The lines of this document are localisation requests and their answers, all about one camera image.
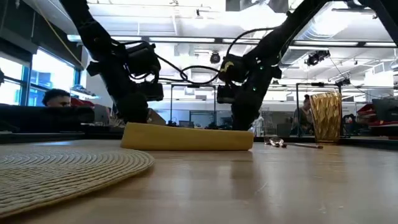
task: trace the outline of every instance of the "yellow sponge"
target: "yellow sponge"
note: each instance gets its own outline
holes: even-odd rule
[[[128,123],[124,129],[121,147],[167,151],[246,151],[252,148],[253,137],[253,133],[249,131],[219,131]]]

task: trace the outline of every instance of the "woven placemat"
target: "woven placemat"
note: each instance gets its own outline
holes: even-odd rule
[[[148,169],[154,158],[126,149],[0,150],[0,218],[115,184]]]

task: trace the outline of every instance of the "computer monitor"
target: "computer monitor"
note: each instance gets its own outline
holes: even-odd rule
[[[102,105],[94,105],[94,122],[103,123],[104,125],[109,124],[109,111],[108,107]]]
[[[398,121],[398,100],[380,99],[372,102],[378,120]]]

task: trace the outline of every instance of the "desk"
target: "desk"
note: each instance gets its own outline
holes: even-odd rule
[[[118,147],[78,140],[4,147]],[[349,146],[149,152],[149,172],[0,223],[396,223],[398,152]]]

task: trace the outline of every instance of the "man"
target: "man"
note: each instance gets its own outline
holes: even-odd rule
[[[312,113],[311,113],[311,101],[310,96],[305,95],[304,105],[294,112],[294,120],[292,124],[292,131],[290,134],[312,134],[313,124],[312,124]]]
[[[42,102],[46,107],[70,106],[70,94],[65,90],[52,89],[45,92]]]

